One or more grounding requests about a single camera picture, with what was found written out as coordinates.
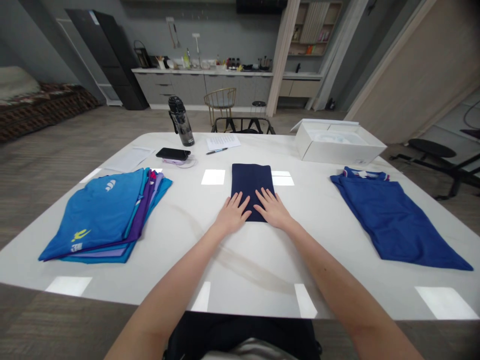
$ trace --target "yellow logo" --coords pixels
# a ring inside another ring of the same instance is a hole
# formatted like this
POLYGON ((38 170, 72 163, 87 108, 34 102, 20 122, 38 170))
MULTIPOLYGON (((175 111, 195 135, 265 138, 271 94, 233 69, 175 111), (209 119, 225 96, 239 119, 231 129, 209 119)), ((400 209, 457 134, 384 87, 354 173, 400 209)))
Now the yellow logo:
POLYGON ((83 238, 85 235, 87 235, 91 231, 92 230, 87 231, 87 229, 83 229, 82 231, 76 232, 75 235, 73 236, 73 240, 71 242, 73 243, 75 240, 80 240, 81 238, 83 238))

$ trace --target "left hand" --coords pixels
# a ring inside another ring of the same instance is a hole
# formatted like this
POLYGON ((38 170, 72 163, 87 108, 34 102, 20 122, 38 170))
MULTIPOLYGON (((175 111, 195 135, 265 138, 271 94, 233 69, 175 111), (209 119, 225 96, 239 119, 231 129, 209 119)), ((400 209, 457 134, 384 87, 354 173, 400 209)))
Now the left hand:
POLYGON ((242 195, 243 194, 240 191, 240 193, 233 194, 231 198, 227 197, 225 204, 221 208, 215 222, 212 225, 212 228, 218 229, 224 236, 232 234, 240 229, 245 220, 247 220, 252 213, 249 210, 245 211, 245 213, 242 215, 250 201, 250 196, 247 196, 245 201, 240 205, 242 195))

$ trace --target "shirt logo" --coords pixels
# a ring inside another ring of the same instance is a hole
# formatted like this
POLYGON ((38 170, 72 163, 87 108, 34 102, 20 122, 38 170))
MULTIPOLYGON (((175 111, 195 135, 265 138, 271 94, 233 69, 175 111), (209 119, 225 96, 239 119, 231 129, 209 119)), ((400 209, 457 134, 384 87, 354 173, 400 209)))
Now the shirt logo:
POLYGON ((82 242, 79 242, 78 244, 73 244, 71 246, 71 252, 74 253, 74 252, 77 252, 78 250, 82 250, 82 242))
POLYGON ((106 188, 105 188, 105 190, 107 190, 107 191, 109 192, 111 189, 113 189, 113 188, 114 188, 114 186, 115 186, 115 183, 116 183, 116 181, 115 181, 115 180, 111 180, 111 181, 110 181, 110 182, 109 182, 109 183, 106 185, 106 188))
POLYGON ((75 240, 80 240, 81 238, 86 236, 91 231, 92 230, 87 231, 87 229, 83 229, 82 231, 76 232, 75 235, 73 236, 73 240, 71 242, 73 243, 75 240))

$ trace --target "gold chair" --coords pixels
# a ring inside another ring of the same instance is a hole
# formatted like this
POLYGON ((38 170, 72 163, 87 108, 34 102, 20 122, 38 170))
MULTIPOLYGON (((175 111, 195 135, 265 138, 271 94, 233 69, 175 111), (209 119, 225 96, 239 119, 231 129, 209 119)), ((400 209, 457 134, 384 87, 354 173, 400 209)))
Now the gold chair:
POLYGON ((228 117, 230 112, 230 117, 232 117, 232 108, 235 106, 235 95, 237 94, 237 89, 235 87, 229 87, 213 91, 205 95, 205 105, 208 106, 208 114, 210 115, 210 125, 213 125, 215 121, 215 112, 214 110, 220 110, 221 117, 224 116, 224 110, 226 116, 228 117))

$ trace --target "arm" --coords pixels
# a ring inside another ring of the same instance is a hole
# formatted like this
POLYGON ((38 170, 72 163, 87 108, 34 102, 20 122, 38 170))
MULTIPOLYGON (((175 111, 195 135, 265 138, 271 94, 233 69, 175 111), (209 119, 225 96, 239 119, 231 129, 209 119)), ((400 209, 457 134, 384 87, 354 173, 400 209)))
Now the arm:
POLYGON ((226 199, 215 223, 170 269, 133 313, 105 359, 161 359, 165 344, 185 312, 210 258, 225 236, 236 232, 252 213, 250 197, 226 199))
POLYGON ((256 195, 254 208, 284 230, 305 261, 325 301, 350 335, 361 359, 422 359, 397 324, 363 285, 296 222, 278 194, 256 195))

